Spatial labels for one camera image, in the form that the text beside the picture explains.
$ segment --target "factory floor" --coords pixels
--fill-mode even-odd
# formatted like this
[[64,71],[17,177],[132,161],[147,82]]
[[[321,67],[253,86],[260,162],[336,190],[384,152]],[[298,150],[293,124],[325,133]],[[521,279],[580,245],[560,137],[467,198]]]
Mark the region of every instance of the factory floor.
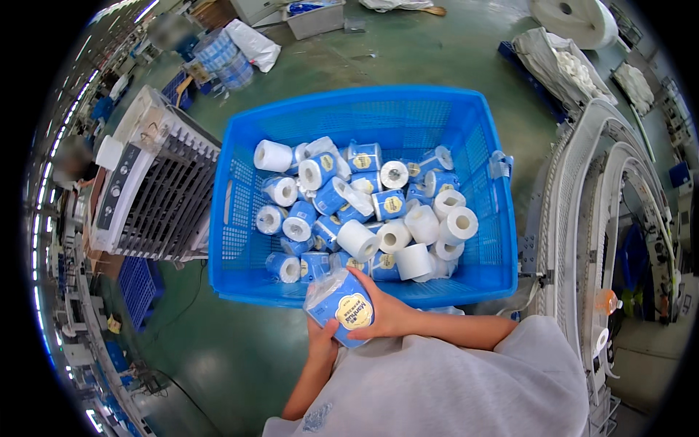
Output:
[[[556,139],[553,116],[497,52],[500,41],[537,27],[527,3],[444,0],[438,5],[449,12],[438,17],[406,10],[381,14],[349,0],[345,16],[365,19],[366,33],[334,31],[296,41],[286,26],[270,28],[267,34],[283,47],[274,68],[267,74],[256,70],[252,84],[227,99],[194,93],[187,112],[222,138],[233,114],[312,92],[395,83],[475,89],[490,105],[503,150],[514,156],[512,197],[521,234],[534,177]],[[603,78],[624,55],[619,48],[588,52]],[[164,52],[151,65],[138,67],[106,133],[113,131],[144,84],[161,89],[181,63],[177,54]],[[609,80],[607,85],[634,125],[621,93]],[[667,169],[673,162],[662,114],[649,114],[644,125],[658,157],[658,174],[669,188]],[[159,269],[166,292],[141,334],[128,323],[118,284],[99,278],[108,311],[127,319],[118,336],[130,354],[127,358],[144,359],[150,368],[170,375],[206,414],[171,386],[167,397],[137,398],[149,424],[161,437],[259,435],[265,419],[281,413],[305,360],[303,313],[218,299],[200,261],[179,271],[169,263],[160,263]]]

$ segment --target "blue plastic crate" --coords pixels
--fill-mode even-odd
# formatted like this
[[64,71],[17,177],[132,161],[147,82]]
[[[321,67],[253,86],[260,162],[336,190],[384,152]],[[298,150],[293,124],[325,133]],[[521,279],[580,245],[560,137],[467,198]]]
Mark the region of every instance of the blue plastic crate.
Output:
[[485,98],[448,87],[360,87],[311,94],[234,115],[216,171],[209,236],[209,281],[223,299],[300,308],[306,286],[272,280],[265,259],[281,251],[279,238],[255,229],[265,204],[259,188],[271,173],[252,164],[255,146],[287,145],[330,136],[381,144],[384,160],[416,159],[449,146],[466,205],[479,220],[449,280],[382,282],[381,288],[415,308],[461,305],[512,295],[517,288],[517,244],[509,178],[491,179],[489,157],[500,142]]
[[143,332],[143,323],[152,313],[153,299],[160,297],[165,290],[155,263],[146,258],[124,258],[119,271],[119,286],[134,329]]

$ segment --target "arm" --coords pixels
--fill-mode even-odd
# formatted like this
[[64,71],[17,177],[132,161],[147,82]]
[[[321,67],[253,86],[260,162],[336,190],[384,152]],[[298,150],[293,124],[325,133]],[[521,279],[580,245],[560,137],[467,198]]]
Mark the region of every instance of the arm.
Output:
[[333,364],[338,357],[338,343],[333,339],[333,335],[340,323],[332,319],[324,328],[319,327],[310,318],[307,319],[307,323],[308,359],[282,411],[282,419],[285,420],[298,420],[303,417],[330,379]]
[[398,337],[409,334],[436,337],[464,348],[493,350],[510,335],[517,323],[494,315],[452,315],[418,311],[382,292],[367,275],[347,267],[366,288],[375,316],[371,326],[355,329],[347,335],[354,340],[373,337]]

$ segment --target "person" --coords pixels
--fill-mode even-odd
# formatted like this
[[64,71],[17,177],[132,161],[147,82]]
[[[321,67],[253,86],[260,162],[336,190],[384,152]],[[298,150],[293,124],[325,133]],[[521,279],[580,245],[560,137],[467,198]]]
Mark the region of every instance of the person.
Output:
[[263,437],[582,435],[585,372],[553,318],[423,312],[347,270],[374,310],[347,337],[372,340],[338,347],[339,322],[309,318],[308,359]]

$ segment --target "white machine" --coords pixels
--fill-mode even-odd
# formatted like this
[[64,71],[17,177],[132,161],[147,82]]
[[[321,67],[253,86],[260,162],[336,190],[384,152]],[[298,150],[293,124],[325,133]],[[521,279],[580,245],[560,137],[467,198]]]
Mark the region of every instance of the white machine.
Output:
[[144,86],[96,157],[106,172],[96,177],[88,208],[91,249],[165,261],[208,257],[220,150],[216,138]]

